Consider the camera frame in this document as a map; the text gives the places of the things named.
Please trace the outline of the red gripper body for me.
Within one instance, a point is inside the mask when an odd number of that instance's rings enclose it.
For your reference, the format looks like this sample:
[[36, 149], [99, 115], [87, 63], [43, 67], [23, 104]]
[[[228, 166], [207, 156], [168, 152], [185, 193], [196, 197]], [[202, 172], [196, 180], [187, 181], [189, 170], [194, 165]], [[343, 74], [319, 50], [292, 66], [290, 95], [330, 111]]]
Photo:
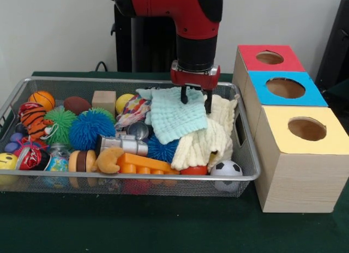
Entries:
[[208, 71], [192, 72], [183, 70], [178, 61], [174, 60], [171, 64], [171, 81], [177, 86], [195, 86], [203, 90], [212, 91], [218, 84], [220, 77], [220, 66], [214, 65]]

